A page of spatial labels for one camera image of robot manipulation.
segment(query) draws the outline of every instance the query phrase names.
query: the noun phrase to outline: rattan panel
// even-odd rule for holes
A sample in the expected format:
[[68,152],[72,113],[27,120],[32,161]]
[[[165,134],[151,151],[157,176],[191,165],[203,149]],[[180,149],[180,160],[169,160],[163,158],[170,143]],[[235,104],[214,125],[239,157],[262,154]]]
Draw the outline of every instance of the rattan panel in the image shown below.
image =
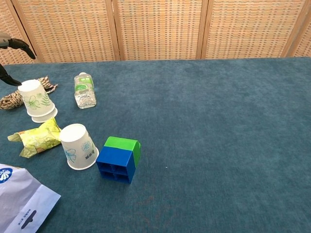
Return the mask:
[[311,57],[311,22],[309,23],[305,33],[303,34],[294,56],[295,57],[302,57],[302,56]]
[[[0,12],[0,31],[9,34],[12,38],[25,40],[4,0],[0,0]],[[11,48],[5,50],[0,49],[0,63],[2,65],[33,62],[34,61],[22,50],[14,50]]]
[[44,62],[115,59],[104,0],[18,3]]
[[214,0],[205,57],[280,57],[303,3],[303,0]]
[[116,2],[125,60],[195,59],[202,0]]

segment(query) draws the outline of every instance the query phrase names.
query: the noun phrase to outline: plastic block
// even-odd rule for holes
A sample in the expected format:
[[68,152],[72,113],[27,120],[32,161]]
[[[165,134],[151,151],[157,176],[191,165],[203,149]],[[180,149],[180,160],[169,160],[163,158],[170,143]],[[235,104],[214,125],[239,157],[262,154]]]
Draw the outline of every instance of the plastic block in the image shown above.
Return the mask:
[[108,137],[104,146],[132,151],[134,156],[135,167],[138,166],[140,160],[141,144],[137,140],[111,136]]
[[102,177],[123,183],[131,183],[136,170],[132,151],[106,146],[96,164]]

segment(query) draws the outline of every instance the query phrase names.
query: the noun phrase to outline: blue cube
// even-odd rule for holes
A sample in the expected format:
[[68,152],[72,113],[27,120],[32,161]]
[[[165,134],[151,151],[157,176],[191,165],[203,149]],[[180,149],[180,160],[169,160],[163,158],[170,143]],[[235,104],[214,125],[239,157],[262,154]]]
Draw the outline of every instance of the blue cube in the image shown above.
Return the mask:
[[104,146],[96,164],[102,177],[122,183],[131,183],[136,167],[133,151]]

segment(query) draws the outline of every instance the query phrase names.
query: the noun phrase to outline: yellow snack package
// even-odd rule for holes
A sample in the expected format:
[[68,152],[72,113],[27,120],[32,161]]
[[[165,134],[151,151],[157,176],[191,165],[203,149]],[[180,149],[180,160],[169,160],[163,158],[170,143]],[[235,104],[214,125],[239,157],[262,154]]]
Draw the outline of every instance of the yellow snack package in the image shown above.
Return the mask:
[[39,128],[15,133],[8,136],[8,139],[12,142],[23,142],[24,149],[19,155],[30,158],[60,144],[60,132],[61,129],[58,127],[55,118],[52,117],[40,125]]

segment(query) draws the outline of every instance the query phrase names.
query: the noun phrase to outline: plastic water bottle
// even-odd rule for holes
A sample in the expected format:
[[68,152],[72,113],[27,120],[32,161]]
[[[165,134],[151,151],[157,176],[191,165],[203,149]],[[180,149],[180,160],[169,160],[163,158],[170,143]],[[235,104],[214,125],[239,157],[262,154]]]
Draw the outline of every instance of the plastic water bottle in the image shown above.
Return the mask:
[[91,75],[82,72],[74,77],[74,98],[79,108],[90,108],[96,105]]

